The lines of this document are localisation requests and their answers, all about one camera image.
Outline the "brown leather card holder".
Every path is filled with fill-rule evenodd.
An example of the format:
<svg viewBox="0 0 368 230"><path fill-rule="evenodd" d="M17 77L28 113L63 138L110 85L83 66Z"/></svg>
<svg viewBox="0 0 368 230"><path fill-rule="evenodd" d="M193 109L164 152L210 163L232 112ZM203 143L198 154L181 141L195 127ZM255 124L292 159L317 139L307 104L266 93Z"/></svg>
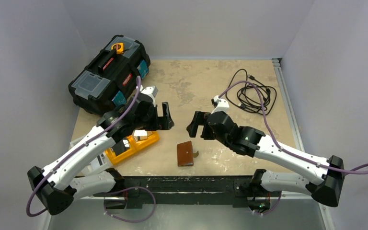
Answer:
<svg viewBox="0 0 368 230"><path fill-rule="evenodd" d="M199 156L199 151L194 151L191 141L177 144L177 165L179 167L193 166L194 158Z"/></svg>

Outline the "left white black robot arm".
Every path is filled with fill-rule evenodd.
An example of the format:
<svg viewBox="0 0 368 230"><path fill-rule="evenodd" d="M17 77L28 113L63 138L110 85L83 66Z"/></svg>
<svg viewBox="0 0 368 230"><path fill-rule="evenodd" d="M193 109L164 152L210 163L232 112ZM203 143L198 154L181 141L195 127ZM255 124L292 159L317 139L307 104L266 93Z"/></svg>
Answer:
<svg viewBox="0 0 368 230"><path fill-rule="evenodd" d="M167 102L162 102L162 116L158 116L154 100L139 93L124 106L105 113L88 134L63 156L40 168L33 166L27 172L32 194L26 206L30 217L41 214L31 213L30 205L36 196L43 204L44 211L57 215L67 209L77 197L78 188L71 186L84 167L106 149L133 134L135 130L170 130L174 126Z"/></svg>

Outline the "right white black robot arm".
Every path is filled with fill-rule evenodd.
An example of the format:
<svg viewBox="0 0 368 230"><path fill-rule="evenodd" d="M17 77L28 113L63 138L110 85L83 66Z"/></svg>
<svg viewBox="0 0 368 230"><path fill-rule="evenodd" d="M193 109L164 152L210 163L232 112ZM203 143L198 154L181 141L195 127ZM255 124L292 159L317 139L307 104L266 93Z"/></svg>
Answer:
<svg viewBox="0 0 368 230"><path fill-rule="evenodd" d="M217 140L238 155L270 161L291 171L264 171L250 181L254 194L289 191L310 195L325 206L339 205L345 180L341 172L344 162L340 157L318 157L280 142L275 143L270 135L259 129L237 125L225 112L211 114L196 111L186 128L189 137L196 137L199 126L203 128L201 138L204 140Z"/></svg>

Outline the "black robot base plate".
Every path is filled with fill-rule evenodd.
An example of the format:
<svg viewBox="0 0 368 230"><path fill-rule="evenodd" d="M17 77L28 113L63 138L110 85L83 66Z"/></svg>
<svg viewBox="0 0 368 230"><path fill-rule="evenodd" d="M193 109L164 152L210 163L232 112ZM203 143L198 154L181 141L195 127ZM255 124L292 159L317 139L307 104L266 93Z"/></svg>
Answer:
<svg viewBox="0 0 368 230"><path fill-rule="evenodd" d="M109 192L96 196L122 197L126 207L158 205L230 205L267 208L267 198L277 198L279 191L268 192L252 175L240 176L126 176Z"/></svg>

